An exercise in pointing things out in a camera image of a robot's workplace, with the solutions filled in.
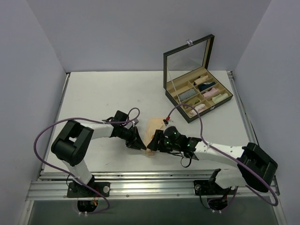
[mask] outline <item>storage box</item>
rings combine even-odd
[[[210,34],[164,53],[165,95],[173,105],[185,103],[196,107],[203,116],[228,102],[232,93],[208,70],[214,42]],[[190,123],[198,118],[190,107],[177,108]]]

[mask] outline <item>purple cable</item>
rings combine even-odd
[[[33,143],[33,151],[34,151],[34,154],[36,155],[36,157],[37,157],[42,163],[44,163],[44,164],[46,164],[46,165],[48,165],[48,166],[50,166],[50,167],[52,167],[52,168],[54,168],[54,169],[57,169],[57,170],[59,170],[59,171],[62,171],[62,172],[64,172],[64,173],[66,173],[66,174],[72,176],[78,183],[80,183],[81,185],[85,186],[85,187],[88,188],[89,190],[95,192],[99,197],[103,198],[103,199],[106,201],[106,203],[107,203],[107,207],[106,207],[106,208],[100,209],[100,210],[98,210],[98,211],[90,212],[89,214],[100,213],[100,212],[103,212],[103,211],[105,211],[105,210],[108,210],[109,207],[110,207],[110,203],[109,203],[109,201],[107,200],[107,198],[105,198],[102,194],[100,194],[100,193],[99,193],[98,191],[96,191],[95,189],[93,189],[93,188],[91,188],[90,186],[84,184],[81,180],[79,180],[78,178],[76,178],[75,175],[72,174],[71,172],[69,172],[69,171],[67,171],[67,170],[64,170],[64,169],[62,169],[62,168],[60,168],[60,167],[54,166],[54,165],[52,165],[52,164],[46,162],[44,159],[42,159],[42,158],[39,156],[38,151],[37,151],[37,142],[38,142],[38,139],[40,138],[40,136],[41,136],[45,131],[47,131],[47,130],[49,130],[50,128],[56,126],[57,124],[60,124],[60,123],[63,123],[63,122],[69,121],[69,120],[84,120],[84,121],[88,121],[88,122],[92,122],[92,123],[99,123],[99,124],[122,124],[122,123],[125,123],[125,122],[131,122],[131,121],[136,120],[136,119],[139,117],[139,115],[140,115],[140,110],[139,110],[138,108],[136,108],[136,107],[135,107],[135,108],[132,108],[132,109],[129,111],[128,114],[130,114],[130,112],[131,112],[132,110],[134,110],[134,109],[136,109],[136,110],[138,111],[138,114],[137,114],[137,116],[134,117],[132,120],[128,120],[128,121],[105,122],[105,121],[90,120],[90,119],[81,118],[81,117],[73,117],[73,118],[68,118],[68,119],[59,120],[59,121],[53,123],[52,125],[46,127],[45,129],[43,129],[43,130],[37,135],[36,139],[34,140],[34,143]]]
[[[226,210],[226,209],[232,204],[232,202],[234,201],[234,198],[235,198],[235,196],[236,196],[236,193],[238,192],[238,188],[239,188],[239,187],[236,187],[236,188],[235,188],[234,193],[233,193],[233,196],[232,196],[232,199],[231,199],[230,202],[226,205],[226,207],[223,208],[222,210],[219,210],[219,211],[223,212],[224,210]],[[210,202],[211,202],[211,201],[216,200],[216,199],[222,199],[222,198],[212,198],[212,199],[209,199],[209,200],[207,201],[208,206],[210,205]]]
[[[191,105],[188,105],[188,104],[179,104],[177,106],[175,106],[169,113],[168,117],[171,115],[171,113],[177,108],[177,107],[180,107],[182,105],[186,105],[188,107],[191,107],[198,115],[198,118],[199,118],[199,121],[200,121],[200,125],[201,125],[201,128],[200,128],[200,137],[203,141],[204,144],[208,145],[208,143],[205,141],[205,139],[203,138],[203,123],[202,123],[202,119],[201,119],[201,116],[200,114],[198,113],[198,111],[192,107]],[[236,162],[237,164],[241,165],[242,167],[244,167],[248,172],[250,172],[252,175],[254,175],[270,192],[271,194],[273,195],[274,199],[275,199],[275,203],[272,203],[270,201],[268,201],[266,198],[264,198],[263,196],[261,196],[258,192],[256,192],[253,188],[249,187],[248,185],[246,185],[247,188],[249,188],[254,194],[256,194],[258,197],[260,197],[261,199],[263,199],[266,203],[272,205],[272,206],[278,206],[278,198],[275,194],[275,192],[272,190],[272,188],[259,176],[257,175],[253,170],[251,170],[248,166],[244,165],[243,163],[241,163],[240,161],[238,161],[237,159],[233,158],[232,156],[222,152],[221,150],[219,150],[218,148],[210,145],[210,148],[216,150],[218,153],[230,158],[231,160],[233,160],[234,162]]]

